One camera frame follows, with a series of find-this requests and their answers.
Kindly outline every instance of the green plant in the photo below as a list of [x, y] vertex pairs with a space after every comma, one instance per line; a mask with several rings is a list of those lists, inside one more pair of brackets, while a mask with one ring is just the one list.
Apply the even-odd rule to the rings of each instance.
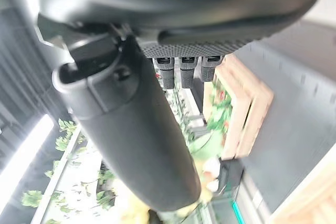
[[55, 169], [58, 166], [58, 163], [59, 163], [59, 160], [54, 160], [52, 170], [48, 170], [44, 173], [48, 178], [51, 178], [53, 176]]
[[115, 176], [110, 170], [102, 171], [98, 173], [98, 184], [103, 185], [108, 179], [114, 179]]
[[50, 219], [47, 220], [46, 224], [61, 224], [61, 222], [54, 219]]
[[41, 191], [26, 191], [23, 193], [21, 203], [26, 207], [38, 207], [40, 201], [42, 199]]
[[[56, 139], [56, 149], [64, 152], [66, 148], [68, 147], [68, 144], [70, 142], [70, 139], [76, 130], [77, 126], [73, 121], [63, 121], [61, 119], [58, 119], [58, 124], [59, 124], [59, 131], [60, 132], [65, 132], [65, 136], [60, 136], [59, 138]], [[80, 133], [78, 136], [78, 143], [82, 143], [85, 140], [85, 136]]]
[[115, 199], [116, 196], [113, 196], [106, 191], [100, 191], [97, 193], [97, 203], [103, 209], [109, 210], [111, 208], [110, 202]]
[[231, 97], [220, 83], [213, 82], [213, 92], [210, 97], [212, 113], [207, 128], [226, 134], [232, 113]]

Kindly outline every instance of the green foliage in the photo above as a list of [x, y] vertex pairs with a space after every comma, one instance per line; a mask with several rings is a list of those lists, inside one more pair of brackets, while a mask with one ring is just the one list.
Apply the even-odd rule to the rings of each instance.
[[109, 210], [111, 208], [110, 201], [114, 198], [115, 196], [106, 194], [105, 191], [97, 193], [97, 202], [105, 210]]
[[108, 179], [114, 179], [114, 178], [115, 176], [110, 170], [106, 170], [105, 172], [100, 170], [98, 174], [98, 184], [103, 185], [106, 183]]
[[58, 137], [56, 139], [56, 149], [61, 152], [64, 152], [68, 147], [70, 138], [71, 138], [71, 135], [68, 135], [68, 134], [65, 137], [62, 137], [62, 136]]
[[23, 193], [21, 203], [26, 207], [38, 207], [40, 201], [42, 199], [41, 191], [27, 191]]
[[97, 200], [101, 199], [104, 195], [104, 191], [100, 191], [99, 193], [97, 193]]
[[61, 207], [60, 207], [60, 210], [61, 210], [62, 212], [65, 212], [66, 214], [68, 214], [68, 213], [70, 213], [73, 209], [70, 209], [70, 208], [68, 207], [68, 205], [64, 205], [64, 206], [61, 206]]
[[73, 165], [73, 166], [80, 166], [81, 162], [72, 161], [70, 164]]
[[[215, 101], [215, 97], [218, 96], [218, 93], [223, 95], [223, 99]], [[231, 97], [221, 84], [213, 82], [213, 93], [210, 96], [210, 100], [212, 103], [212, 113], [208, 120], [207, 128], [225, 134], [228, 130], [228, 124], [232, 113]]]
[[45, 174], [48, 178], [51, 178], [51, 177], [53, 176], [54, 172], [51, 171], [51, 170], [48, 170], [48, 171], [46, 171], [44, 174]]
[[[64, 152], [66, 148], [68, 147], [68, 144], [70, 142], [70, 139], [76, 130], [77, 126], [73, 121], [63, 121], [61, 119], [58, 119], [58, 124], [60, 128], [60, 132], [65, 132], [65, 136], [60, 136], [56, 139], [56, 149]], [[85, 136], [80, 133], [78, 137], [78, 143], [82, 143], [85, 140]]]
[[53, 162], [53, 166], [52, 166], [52, 170], [48, 170], [46, 171], [44, 174], [48, 177], [48, 178], [51, 178], [53, 176], [53, 174], [55, 173], [55, 169], [56, 167], [58, 166], [59, 164], [59, 160], [55, 160]]
[[85, 186], [85, 192], [86, 192], [86, 196], [90, 197], [91, 193], [89, 192], [89, 185]]
[[179, 92], [180, 88], [180, 84], [175, 83], [175, 88], [173, 89], [172, 96], [170, 94], [167, 94], [167, 100], [169, 101], [176, 121], [180, 125], [186, 143], [190, 143], [194, 141], [195, 135], [191, 131], [189, 126], [190, 119], [188, 117], [188, 111], [186, 109], [185, 101], [181, 98], [181, 94]]
[[47, 220], [46, 224], [61, 224], [61, 222], [54, 219], [50, 219]]
[[60, 191], [54, 191], [54, 193], [51, 196], [51, 200], [59, 200], [59, 197], [63, 194], [63, 192]]
[[79, 148], [78, 151], [77, 151], [77, 154], [86, 152], [87, 150], [88, 150], [88, 149], [87, 149], [86, 147]]

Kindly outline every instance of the leaf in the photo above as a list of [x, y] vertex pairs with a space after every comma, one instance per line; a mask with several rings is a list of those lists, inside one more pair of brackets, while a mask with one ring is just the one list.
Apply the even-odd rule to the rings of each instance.
[[103, 204], [109, 202], [111, 199], [112, 199], [112, 197], [110, 195], [106, 195], [103, 198], [99, 199], [98, 203], [103, 205]]
[[104, 204], [101, 205], [101, 207], [104, 209], [104, 210], [109, 210], [111, 208], [110, 204], [108, 202], [105, 202]]
[[73, 162], [71, 162], [71, 164], [72, 164], [73, 166], [80, 166], [80, 165], [81, 165], [81, 162], [75, 162], [75, 161], [73, 161]]
[[66, 202], [66, 199], [64, 197], [63, 199], [59, 200], [57, 203], [62, 204], [62, 203], [65, 203], [65, 202]]
[[26, 207], [38, 207], [40, 201], [42, 199], [41, 191], [26, 191], [23, 193], [21, 204]]
[[213, 111], [214, 122], [218, 122], [225, 112], [225, 108], [218, 108], [216, 111]]
[[50, 219], [46, 221], [46, 224], [61, 224], [61, 222], [54, 219]]
[[89, 185], [85, 186], [86, 196], [90, 197], [91, 193], [89, 192]]
[[55, 171], [55, 169], [57, 168], [58, 164], [59, 164], [59, 160], [55, 160], [55, 161], [52, 163], [52, 168], [54, 169], [54, 171]]
[[104, 191], [100, 191], [99, 193], [97, 193], [97, 200], [101, 199], [101, 197], [103, 197], [104, 195]]
[[82, 147], [82, 148], [79, 148], [77, 153], [83, 153], [83, 152], [86, 152], [87, 151], [87, 148], [86, 147]]
[[59, 199], [59, 196], [61, 196], [62, 193], [58, 192], [58, 191], [55, 191], [52, 196], [51, 196], [51, 200], [58, 200]]
[[44, 174], [45, 174], [48, 178], [51, 178], [51, 177], [53, 176], [54, 172], [51, 171], [51, 170], [48, 170], [48, 171], [46, 171]]
[[73, 209], [70, 209], [70, 208], [68, 208], [68, 205], [65, 205], [65, 206], [61, 206], [60, 207], [60, 210], [62, 211], [62, 212], [65, 212], [65, 213], [70, 213]]

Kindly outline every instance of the white wall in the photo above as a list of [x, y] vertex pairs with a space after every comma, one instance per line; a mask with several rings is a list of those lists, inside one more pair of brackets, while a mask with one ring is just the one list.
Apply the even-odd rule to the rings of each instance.
[[304, 19], [336, 27], [335, 0], [318, 0], [314, 7], [304, 16]]

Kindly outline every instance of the fluorescent light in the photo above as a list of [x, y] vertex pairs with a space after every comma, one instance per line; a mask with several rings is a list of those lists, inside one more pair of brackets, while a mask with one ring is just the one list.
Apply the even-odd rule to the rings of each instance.
[[53, 127], [51, 118], [44, 115], [0, 174], [0, 215]]

